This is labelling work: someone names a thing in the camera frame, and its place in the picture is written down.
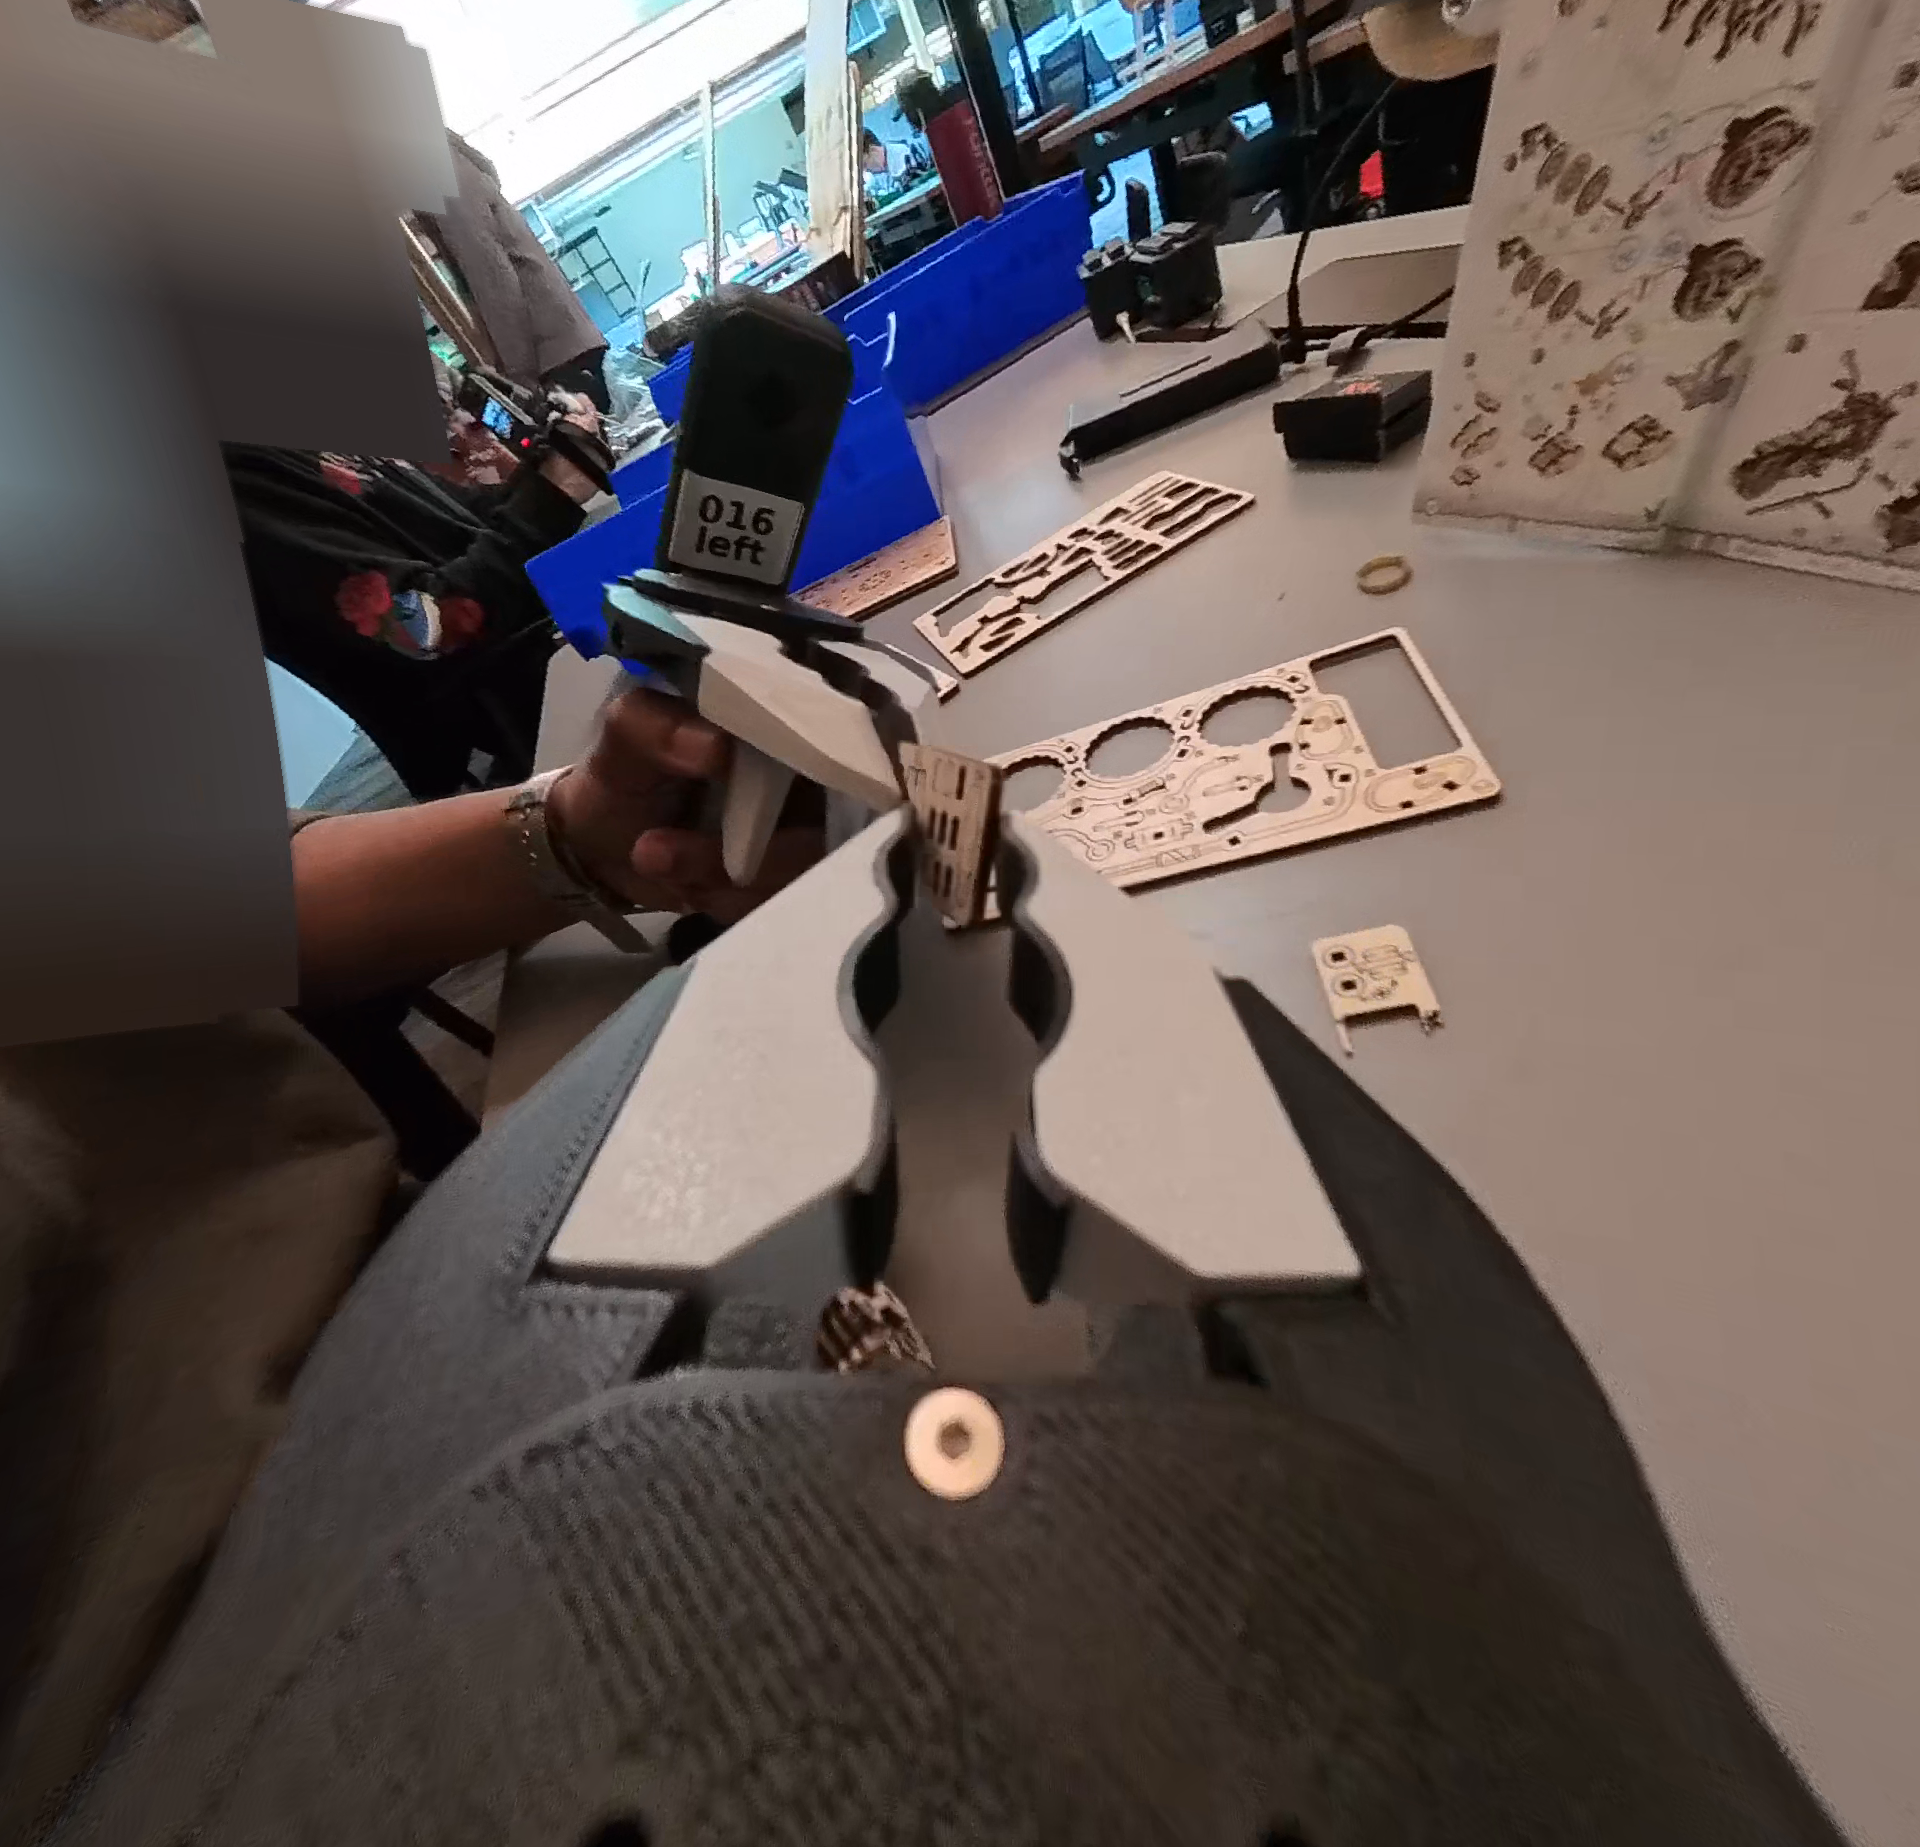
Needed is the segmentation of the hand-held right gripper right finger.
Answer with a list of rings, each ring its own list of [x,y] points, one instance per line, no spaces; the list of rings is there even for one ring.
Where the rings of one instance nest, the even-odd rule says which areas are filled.
[[[1229,983],[1187,931],[1008,814],[1008,997],[1035,1043],[1005,1184],[1032,1304],[1215,1307],[1357,1287]]]

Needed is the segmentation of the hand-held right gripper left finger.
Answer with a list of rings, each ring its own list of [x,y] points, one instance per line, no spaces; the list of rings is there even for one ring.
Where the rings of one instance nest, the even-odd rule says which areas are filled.
[[[901,1214],[876,1035],[914,901],[901,806],[695,958],[545,1250],[556,1277],[702,1301],[876,1282]]]

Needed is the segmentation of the slotted wooden puzzle piece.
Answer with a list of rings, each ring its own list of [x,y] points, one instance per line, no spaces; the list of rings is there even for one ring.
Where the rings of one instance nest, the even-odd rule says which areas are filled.
[[[901,746],[905,800],[916,817],[920,885],[949,929],[983,919],[1001,828],[1001,768],[920,741]]]

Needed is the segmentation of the person's left forearm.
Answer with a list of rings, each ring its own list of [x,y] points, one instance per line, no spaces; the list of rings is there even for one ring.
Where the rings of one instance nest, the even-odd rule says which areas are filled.
[[[612,914],[577,871],[546,799],[520,785],[295,820],[289,856],[303,1005],[427,985],[441,972]]]

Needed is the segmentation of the grey desk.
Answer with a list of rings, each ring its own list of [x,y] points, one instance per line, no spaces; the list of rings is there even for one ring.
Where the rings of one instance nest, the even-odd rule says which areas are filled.
[[[1170,466],[1253,509],[941,709],[974,754],[1400,626],[1481,810],[1140,898],[1463,1182],[1615,1400],[1717,1638],[1857,1843],[1916,1843],[1916,595],[1417,524],[1265,394],[1072,484],[1087,324],[931,420],[960,580]],[[1357,588],[1407,554],[1409,587]],[[1312,942],[1400,922],[1445,1009],[1336,1041]]]

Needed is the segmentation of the person's left hand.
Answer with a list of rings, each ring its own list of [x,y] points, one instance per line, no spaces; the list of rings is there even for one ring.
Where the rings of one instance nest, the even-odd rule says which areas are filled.
[[[826,856],[826,806],[795,785],[752,882],[732,879],[707,806],[727,789],[733,737],[689,703],[631,689],[600,712],[587,754],[556,780],[546,814],[580,873],[656,914],[732,925]]]

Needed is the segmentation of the dark wooden puzzle sheet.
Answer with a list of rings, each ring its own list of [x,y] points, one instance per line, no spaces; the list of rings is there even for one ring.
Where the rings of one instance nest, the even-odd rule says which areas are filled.
[[[946,584],[956,568],[952,517],[943,513],[800,588],[798,600],[822,612],[865,621],[931,587]]]

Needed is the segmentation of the blue plastic bin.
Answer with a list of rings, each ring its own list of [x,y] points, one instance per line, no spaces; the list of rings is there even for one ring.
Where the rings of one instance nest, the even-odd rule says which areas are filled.
[[[918,415],[1009,364],[1082,315],[1088,245],[1091,205],[1072,172],[876,273],[827,309],[854,348],[854,395],[885,390]]]
[[[585,657],[604,649],[602,591],[656,560],[675,445],[658,442],[614,472],[617,512],[545,551],[528,568],[563,639]],[[943,516],[943,476],[926,420],[876,385],[855,395],[829,453],[790,591],[813,587]]]

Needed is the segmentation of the square wooden puzzle piece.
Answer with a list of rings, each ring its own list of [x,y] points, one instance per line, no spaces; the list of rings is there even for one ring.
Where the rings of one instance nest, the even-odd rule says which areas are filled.
[[[1312,962],[1347,1057],[1355,1056],[1355,1031],[1366,1021],[1413,1017],[1427,1035],[1445,1025],[1422,952],[1400,922],[1318,937]]]

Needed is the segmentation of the pile of wooden puzzle pieces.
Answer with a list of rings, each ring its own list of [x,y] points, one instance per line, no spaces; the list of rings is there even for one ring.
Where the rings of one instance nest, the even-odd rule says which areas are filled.
[[[932,1352],[910,1307],[889,1282],[845,1286],[824,1307],[815,1348],[824,1369],[934,1373]]]

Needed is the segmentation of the maroon bottle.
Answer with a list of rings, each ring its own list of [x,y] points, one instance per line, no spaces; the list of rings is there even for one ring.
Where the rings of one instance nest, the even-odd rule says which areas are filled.
[[[1000,219],[1004,189],[967,82],[934,87],[921,121],[953,224]]]

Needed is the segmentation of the large wooden puzzle sheet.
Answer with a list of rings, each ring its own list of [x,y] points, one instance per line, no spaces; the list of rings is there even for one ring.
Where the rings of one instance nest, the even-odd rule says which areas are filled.
[[[1392,764],[1336,670],[1407,662],[1442,726]],[[1499,802],[1502,780],[1407,628],[1385,628],[996,754],[1049,770],[1027,817],[1123,890]]]

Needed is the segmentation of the long black box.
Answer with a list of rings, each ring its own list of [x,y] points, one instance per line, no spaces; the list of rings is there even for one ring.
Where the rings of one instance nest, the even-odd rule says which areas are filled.
[[[1077,403],[1066,420],[1058,462],[1079,482],[1088,464],[1108,453],[1261,394],[1281,376],[1281,339],[1263,324],[1249,324],[1158,374]]]

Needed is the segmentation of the black charger dock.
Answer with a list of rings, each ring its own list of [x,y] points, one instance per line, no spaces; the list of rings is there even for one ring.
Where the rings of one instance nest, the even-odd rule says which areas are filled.
[[[1140,239],[1110,239],[1080,255],[1082,303],[1095,339],[1184,340],[1217,329],[1225,279],[1217,228],[1172,221]]]

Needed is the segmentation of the black box with red label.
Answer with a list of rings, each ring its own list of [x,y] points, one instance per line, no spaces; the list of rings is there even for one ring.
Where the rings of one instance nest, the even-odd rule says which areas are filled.
[[[1275,435],[1296,466],[1380,464],[1426,435],[1430,371],[1336,376],[1272,404]]]

